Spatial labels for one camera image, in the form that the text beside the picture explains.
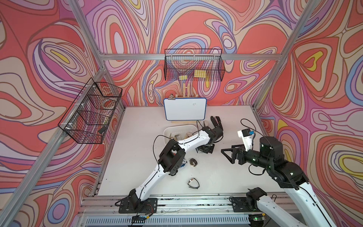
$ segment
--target black wire basket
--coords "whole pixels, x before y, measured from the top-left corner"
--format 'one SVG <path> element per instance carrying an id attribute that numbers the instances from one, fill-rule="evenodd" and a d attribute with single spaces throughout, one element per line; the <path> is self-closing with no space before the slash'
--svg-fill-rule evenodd
<path id="1" fill-rule="evenodd" d="M 165 49 L 165 80 L 222 81 L 221 49 Z"/>
<path id="2" fill-rule="evenodd" d="M 122 88 L 106 82 L 94 82 L 93 80 L 92 82 L 90 89 L 75 113 L 70 117 L 70 120 L 61 123 L 70 110 L 68 108 L 58 124 L 77 143 L 103 143 L 112 116 L 122 95 Z"/>

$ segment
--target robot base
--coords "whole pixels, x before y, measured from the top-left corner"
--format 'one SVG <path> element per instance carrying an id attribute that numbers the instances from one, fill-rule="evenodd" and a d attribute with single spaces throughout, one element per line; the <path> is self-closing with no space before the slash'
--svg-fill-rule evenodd
<path id="1" fill-rule="evenodd" d="M 131 201 L 128 197 L 123 198 L 120 202 L 120 207 L 118 209 L 118 212 L 120 214 L 149 214 L 152 212 L 156 213 L 156 208 L 158 207 L 157 198 L 148 198 L 147 200 L 140 202 L 135 209 L 131 205 Z"/>
<path id="2" fill-rule="evenodd" d="M 251 210 L 247 206 L 246 197 L 233 197 L 233 212 L 260 212 L 259 209 Z"/>

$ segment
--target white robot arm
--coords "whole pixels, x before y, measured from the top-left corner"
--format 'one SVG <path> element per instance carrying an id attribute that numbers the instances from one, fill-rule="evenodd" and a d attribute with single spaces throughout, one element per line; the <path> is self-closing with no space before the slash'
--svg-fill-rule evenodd
<path id="1" fill-rule="evenodd" d="M 294 201 L 309 227 L 336 227 L 315 195 L 302 169 L 297 164 L 284 159 L 281 142 L 275 137 L 261 137 L 260 152 L 258 152 L 252 150 L 253 132 L 250 129 L 239 131 L 238 135 L 242 138 L 244 145 L 223 149 L 223 154 L 225 154 L 224 151 L 229 150 L 235 153 L 240 165 L 248 162 L 265 168 Z M 277 205 L 259 187 L 247 193 L 246 201 L 250 209 L 261 210 L 281 227 L 306 227 Z"/>
<path id="2" fill-rule="evenodd" d="M 132 189 L 127 197 L 115 203 L 120 207 L 119 213 L 143 212 L 146 205 L 156 206 L 156 201 L 148 199 L 151 190 L 167 174 L 174 176 L 178 172 L 186 152 L 198 149 L 204 153 L 212 153 L 213 143 L 223 136 L 223 128 L 219 117 L 211 117 L 211 121 L 215 126 L 213 129 L 205 126 L 198 134 L 187 139 L 170 140 L 160 153 L 158 164 L 149 177 L 139 187 Z"/>
<path id="3" fill-rule="evenodd" d="M 177 144 L 182 150 L 184 150 L 185 155 L 185 153 L 188 151 L 195 150 L 199 146 L 208 144 L 210 139 L 211 138 L 209 137 L 208 133 L 202 130 L 199 132 L 199 134 L 193 135 L 184 140 L 177 141 Z M 169 143 L 170 145 L 176 144 L 174 140 L 171 140 Z M 150 176 L 138 188 L 136 188 L 136 196 L 140 199 L 140 201 L 144 201 L 145 199 L 149 198 L 150 192 L 154 186 L 157 185 L 157 183 L 159 183 L 167 174 L 175 175 L 180 165 L 181 163 L 175 164 L 174 168 L 165 171 L 166 166 L 158 164 Z"/>

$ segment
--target whiteboard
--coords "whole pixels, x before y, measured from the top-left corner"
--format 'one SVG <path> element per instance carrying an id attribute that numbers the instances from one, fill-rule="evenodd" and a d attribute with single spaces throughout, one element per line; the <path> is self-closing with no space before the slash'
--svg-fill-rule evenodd
<path id="1" fill-rule="evenodd" d="M 164 99 L 165 117 L 168 121 L 196 121 L 205 119 L 206 98 Z"/>

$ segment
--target yellow block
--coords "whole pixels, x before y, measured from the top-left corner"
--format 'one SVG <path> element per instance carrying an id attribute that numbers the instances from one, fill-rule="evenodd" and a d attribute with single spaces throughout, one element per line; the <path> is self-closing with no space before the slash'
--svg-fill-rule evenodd
<path id="1" fill-rule="evenodd" d="M 202 70 L 202 69 L 196 69 L 196 70 L 194 70 L 194 77 L 206 78 L 207 77 L 207 71 Z"/>

